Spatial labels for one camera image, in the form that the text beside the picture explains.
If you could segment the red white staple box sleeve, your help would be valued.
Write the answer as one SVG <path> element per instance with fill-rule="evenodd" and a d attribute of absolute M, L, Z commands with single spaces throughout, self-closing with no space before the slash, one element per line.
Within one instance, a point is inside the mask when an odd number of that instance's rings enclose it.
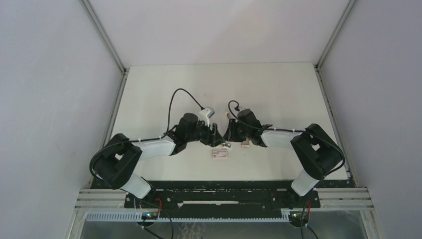
<path fill-rule="evenodd" d="M 212 158 L 217 159 L 228 159 L 228 151 L 226 149 L 219 149 L 212 151 Z"/>

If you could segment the cardboard staple box tray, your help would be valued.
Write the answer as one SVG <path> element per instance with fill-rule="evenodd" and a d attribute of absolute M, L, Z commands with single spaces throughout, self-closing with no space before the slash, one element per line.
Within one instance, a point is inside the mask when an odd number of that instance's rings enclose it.
<path fill-rule="evenodd" d="M 247 138 L 241 143 L 241 147 L 247 148 L 250 147 L 250 140 Z"/>

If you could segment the pink white stapler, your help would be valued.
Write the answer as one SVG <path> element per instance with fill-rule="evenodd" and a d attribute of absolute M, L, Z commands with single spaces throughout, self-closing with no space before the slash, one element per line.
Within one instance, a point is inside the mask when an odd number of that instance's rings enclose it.
<path fill-rule="evenodd" d="M 225 149 L 231 149 L 231 144 L 228 142 L 224 142 L 222 144 L 220 144 L 221 147 L 225 148 Z"/>

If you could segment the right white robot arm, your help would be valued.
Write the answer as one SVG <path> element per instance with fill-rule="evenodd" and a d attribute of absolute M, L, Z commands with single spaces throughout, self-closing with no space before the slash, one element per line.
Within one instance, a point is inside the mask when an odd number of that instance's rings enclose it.
<path fill-rule="evenodd" d="M 293 207 L 301 207 L 308 199 L 308 192 L 345 164 L 342 150 L 316 123 L 303 130 L 276 128 L 261 124 L 250 109 L 244 109 L 229 120 L 223 138 L 229 142 L 249 140 L 260 147 L 293 150 L 303 168 L 287 194 Z"/>

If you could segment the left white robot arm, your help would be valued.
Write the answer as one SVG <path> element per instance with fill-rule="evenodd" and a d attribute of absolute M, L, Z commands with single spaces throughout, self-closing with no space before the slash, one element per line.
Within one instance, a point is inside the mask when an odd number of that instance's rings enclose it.
<path fill-rule="evenodd" d="M 205 146 L 216 147 L 225 143 L 217 124 L 207 124 L 193 113 L 186 113 L 179 123 L 163 136 L 131 140 L 118 133 L 90 160 L 93 177 L 106 183 L 113 190 L 123 190 L 136 197 L 143 207 L 151 207 L 156 195 L 151 185 L 135 174 L 139 161 L 158 156 L 173 156 L 185 150 L 190 142 L 199 141 Z"/>

